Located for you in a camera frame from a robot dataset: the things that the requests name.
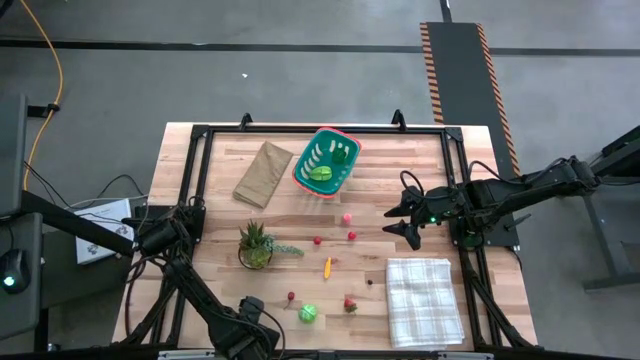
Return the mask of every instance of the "white checkered cloth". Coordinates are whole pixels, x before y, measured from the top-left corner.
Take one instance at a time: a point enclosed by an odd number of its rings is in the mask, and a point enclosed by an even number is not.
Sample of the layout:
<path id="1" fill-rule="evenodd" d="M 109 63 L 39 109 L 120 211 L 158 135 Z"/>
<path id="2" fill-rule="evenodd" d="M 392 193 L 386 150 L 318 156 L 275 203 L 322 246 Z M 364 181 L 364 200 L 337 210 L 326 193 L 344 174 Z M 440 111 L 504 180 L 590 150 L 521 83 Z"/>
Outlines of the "white checkered cloth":
<path id="1" fill-rule="evenodd" d="M 462 343 L 449 260 L 389 259 L 387 300 L 394 348 Z"/>

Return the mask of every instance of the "plant pot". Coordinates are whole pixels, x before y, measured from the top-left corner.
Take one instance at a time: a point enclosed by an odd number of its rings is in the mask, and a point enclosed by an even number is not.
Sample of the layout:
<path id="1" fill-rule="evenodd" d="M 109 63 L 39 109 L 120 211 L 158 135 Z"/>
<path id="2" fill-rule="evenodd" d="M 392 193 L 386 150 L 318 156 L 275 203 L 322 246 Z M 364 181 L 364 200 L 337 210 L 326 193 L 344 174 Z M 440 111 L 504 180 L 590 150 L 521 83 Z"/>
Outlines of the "plant pot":
<path id="1" fill-rule="evenodd" d="M 271 262 L 271 257 L 273 257 L 273 250 L 268 250 L 266 247 L 246 250 L 238 248 L 238 260 L 247 269 L 264 269 Z"/>

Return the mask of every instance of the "yellow cable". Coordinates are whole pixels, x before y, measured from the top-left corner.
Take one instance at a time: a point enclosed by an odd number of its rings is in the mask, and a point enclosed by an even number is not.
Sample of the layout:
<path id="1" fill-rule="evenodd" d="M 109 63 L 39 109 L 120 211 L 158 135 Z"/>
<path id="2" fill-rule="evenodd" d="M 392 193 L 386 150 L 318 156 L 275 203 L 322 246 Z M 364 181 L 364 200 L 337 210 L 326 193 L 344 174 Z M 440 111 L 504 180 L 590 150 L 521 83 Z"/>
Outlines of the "yellow cable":
<path id="1" fill-rule="evenodd" d="M 20 2 L 22 3 L 22 6 L 24 6 L 24 9 L 27 11 L 29 16 L 31 16 L 31 19 L 33 19 L 33 22 L 38 27 L 38 30 L 40 30 L 40 34 L 42 34 L 42 37 L 44 37 L 44 39 L 47 41 L 47 44 L 49 45 L 49 49 L 51 49 L 51 52 L 53 53 L 53 58 L 56 60 L 56 65 L 58 66 L 58 78 L 59 78 L 60 82 L 58 83 L 58 94 L 56 95 L 56 99 L 55 99 L 55 101 L 53 103 L 55 105 L 59 105 L 60 96 L 62 96 L 62 87 L 63 87 L 63 84 L 64 84 L 64 74 L 62 73 L 62 65 L 60 65 L 60 59 L 58 59 L 58 54 L 56 53 L 56 50 L 53 48 L 53 45 L 51 44 L 51 41 L 49 41 L 49 37 L 47 36 L 47 33 L 42 28 L 42 25 L 40 25 L 40 22 L 38 21 L 36 16 L 33 15 L 33 12 L 31 12 L 31 9 L 29 8 L 29 5 L 27 5 L 25 0 L 20 0 Z M 31 161 L 33 160 L 33 156 L 35 155 L 36 149 L 38 148 L 38 143 L 40 142 L 40 136 L 42 135 L 42 132 L 44 131 L 44 129 L 47 128 L 47 125 L 49 125 L 49 122 L 51 121 L 51 119 L 53 118 L 53 113 L 54 113 L 53 110 L 49 111 L 49 115 L 47 115 L 47 119 L 44 121 L 44 123 L 40 127 L 40 130 L 38 131 L 38 135 L 36 135 L 36 139 L 33 142 L 33 146 L 31 147 L 31 153 L 29 154 L 29 159 L 27 160 L 27 164 L 29 164 L 29 165 L 31 165 Z M 28 185 L 29 185 L 29 173 L 30 172 L 31 171 L 29 170 L 29 167 L 27 167 L 27 169 L 26 169 L 26 171 L 24 173 L 24 182 L 23 182 L 23 185 L 22 185 L 24 190 L 27 190 L 27 188 L 28 188 Z"/>

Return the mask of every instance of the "desk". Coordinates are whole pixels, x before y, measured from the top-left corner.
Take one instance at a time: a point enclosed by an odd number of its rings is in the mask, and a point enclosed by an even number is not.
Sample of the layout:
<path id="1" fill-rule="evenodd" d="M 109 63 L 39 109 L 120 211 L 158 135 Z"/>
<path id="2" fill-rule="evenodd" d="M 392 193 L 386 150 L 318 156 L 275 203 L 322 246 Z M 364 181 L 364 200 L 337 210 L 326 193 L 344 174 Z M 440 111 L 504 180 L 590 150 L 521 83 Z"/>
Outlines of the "desk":
<path id="1" fill-rule="evenodd" d="M 191 123 L 167 124 L 149 201 L 153 205 L 175 205 L 189 146 Z M 468 161 L 481 160 L 495 168 L 489 131 L 483 126 L 462 127 Z M 470 350 L 467 307 L 457 250 L 451 245 L 447 226 L 428 226 L 421 230 L 422 248 L 412 251 L 405 239 L 382 232 L 384 225 L 397 219 L 386 219 L 383 213 L 397 205 L 403 189 L 399 173 L 410 169 L 425 189 L 446 184 L 441 143 L 438 138 L 411 134 L 358 134 L 362 151 L 353 169 L 334 199 L 313 197 L 299 189 L 291 179 L 295 163 L 312 134 L 218 133 L 208 169 L 205 201 L 207 218 L 202 242 L 194 256 L 196 271 L 207 282 L 220 301 L 237 307 L 247 295 L 265 302 L 265 310 L 274 315 L 286 332 L 287 349 L 390 349 L 389 324 L 385 289 L 387 258 L 446 258 L 452 264 L 452 278 L 458 310 L 465 327 L 462 345 L 451 350 Z M 291 151 L 294 157 L 278 185 L 269 205 L 256 209 L 232 198 L 231 192 L 248 169 L 264 141 Z M 199 171 L 196 159 L 194 173 Z M 472 178 L 488 177 L 474 169 Z M 194 192 L 196 177 L 191 183 Z M 341 225 L 344 213 L 353 216 L 349 228 Z M 281 244 L 294 245 L 305 251 L 303 257 L 274 255 L 270 265 L 261 271 L 244 269 L 237 259 L 240 234 L 249 219 L 265 224 L 266 231 Z M 358 238 L 347 241 L 347 233 Z M 321 236 L 322 245 L 315 246 L 313 237 Z M 505 249 L 487 248 L 487 262 L 497 304 L 529 341 L 535 332 L 518 263 Z M 337 258 L 331 277 L 323 278 L 327 257 Z M 159 270 L 147 266 L 136 281 L 131 300 L 133 326 L 155 301 L 161 282 Z M 287 293 L 296 299 L 287 309 Z M 358 303 L 357 314 L 343 310 L 345 295 Z M 298 320 L 303 304 L 314 304 L 319 315 L 311 324 Z M 488 339 L 486 311 L 480 308 L 481 325 Z M 124 338 L 124 299 L 114 332 L 114 341 Z M 171 316 L 165 319 L 165 329 Z M 272 328 L 275 324 L 264 317 L 261 321 Z M 207 327 L 196 311 L 185 307 L 180 347 L 211 347 Z"/>

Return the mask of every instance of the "green ball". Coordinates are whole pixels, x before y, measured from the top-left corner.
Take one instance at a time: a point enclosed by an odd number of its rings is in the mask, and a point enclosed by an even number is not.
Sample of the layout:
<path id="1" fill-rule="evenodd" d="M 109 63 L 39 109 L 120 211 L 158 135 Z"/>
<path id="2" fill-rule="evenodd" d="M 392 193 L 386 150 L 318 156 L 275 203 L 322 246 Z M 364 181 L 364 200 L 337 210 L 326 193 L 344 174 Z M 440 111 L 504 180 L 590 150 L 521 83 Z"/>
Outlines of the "green ball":
<path id="1" fill-rule="evenodd" d="M 316 320 L 316 316 L 318 316 L 318 309 L 315 305 L 302 305 L 300 311 L 298 311 L 298 318 L 305 324 L 311 324 Z"/>

